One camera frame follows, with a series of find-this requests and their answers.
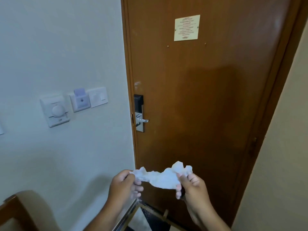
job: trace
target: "round knob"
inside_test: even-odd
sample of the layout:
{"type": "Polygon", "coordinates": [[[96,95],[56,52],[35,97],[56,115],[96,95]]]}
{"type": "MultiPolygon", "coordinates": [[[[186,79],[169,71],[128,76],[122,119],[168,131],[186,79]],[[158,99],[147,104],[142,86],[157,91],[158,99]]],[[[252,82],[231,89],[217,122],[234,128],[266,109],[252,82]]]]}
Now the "round knob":
{"type": "Polygon", "coordinates": [[[59,118],[64,115],[65,110],[62,105],[56,105],[55,107],[52,108],[51,112],[54,117],[59,118]]]}

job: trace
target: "forearm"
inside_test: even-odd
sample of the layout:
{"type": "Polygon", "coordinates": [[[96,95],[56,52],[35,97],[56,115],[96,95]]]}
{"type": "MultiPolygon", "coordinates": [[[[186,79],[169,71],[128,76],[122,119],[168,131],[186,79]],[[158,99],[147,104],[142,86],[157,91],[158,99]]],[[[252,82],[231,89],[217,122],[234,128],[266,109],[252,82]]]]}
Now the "forearm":
{"type": "Polygon", "coordinates": [[[217,214],[213,206],[204,206],[197,214],[201,223],[208,231],[231,231],[229,226],[217,214]]]}
{"type": "Polygon", "coordinates": [[[120,209],[116,209],[115,206],[107,201],[102,210],[83,231],[111,231],[116,224],[116,219],[120,212],[120,209]]]}

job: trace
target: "person's left hand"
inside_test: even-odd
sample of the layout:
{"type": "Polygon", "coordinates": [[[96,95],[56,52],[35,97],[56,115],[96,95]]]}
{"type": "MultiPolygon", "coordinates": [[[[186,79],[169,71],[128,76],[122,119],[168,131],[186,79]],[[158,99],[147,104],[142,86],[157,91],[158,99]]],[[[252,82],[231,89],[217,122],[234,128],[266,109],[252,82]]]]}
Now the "person's left hand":
{"type": "Polygon", "coordinates": [[[126,201],[131,198],[139,198],[143,186],[141,181],[135,180],[135,175],[129,173],[131,170],[123,170],[114,176],[110,188],[107,202],[113,208],[121,210],[126,201]]]}

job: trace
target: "torn paper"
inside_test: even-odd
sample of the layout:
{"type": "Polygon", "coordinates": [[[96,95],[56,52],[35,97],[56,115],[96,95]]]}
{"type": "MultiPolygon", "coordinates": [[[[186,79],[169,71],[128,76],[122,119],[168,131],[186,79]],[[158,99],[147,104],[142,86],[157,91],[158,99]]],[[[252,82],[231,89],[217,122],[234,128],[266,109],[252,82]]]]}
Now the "torn paper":
{"type": "Polygon", "coordinates": [[[171,168],[166,168],[162,173],[156,171],[147,172],[144,167],[130,173],[135,175],[136,180],[149,182],[152,186],[162,189],[176,189],[176,185],[180,184],[176,173],[187,176],[193,172],[192,169],[190,165],[184,168],[183,163],[178,161],[171,168]]]}

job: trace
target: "wooden chair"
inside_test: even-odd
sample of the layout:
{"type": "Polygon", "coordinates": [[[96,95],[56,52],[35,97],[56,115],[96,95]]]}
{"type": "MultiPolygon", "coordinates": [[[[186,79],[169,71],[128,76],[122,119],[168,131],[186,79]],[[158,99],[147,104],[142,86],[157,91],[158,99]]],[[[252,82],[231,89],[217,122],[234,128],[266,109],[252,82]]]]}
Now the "wooden chair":
{"type": "Polygon", "coordinates": [[[38,231],[29,213],[16,195],[12,195],[0,206],[0,226],[15,219],[24,231],[38,231]]]}

